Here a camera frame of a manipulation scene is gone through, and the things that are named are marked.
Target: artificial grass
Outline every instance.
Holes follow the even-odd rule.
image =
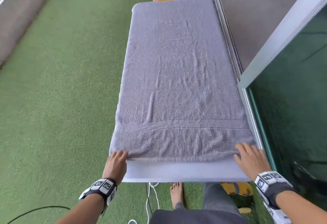
[[[151,0],[48,0],[0,71],[1,223],[47,205],[72,207],[108,156],[134,4]],[[156,189],[172,209],[170,184]],[[151,205],[155,209],[154,194]],[[202,185],[185,184],[189,209]],[[99,223],[146,222],[144,183],[124,183]],[[53,223],[43,209],[15,221]]]

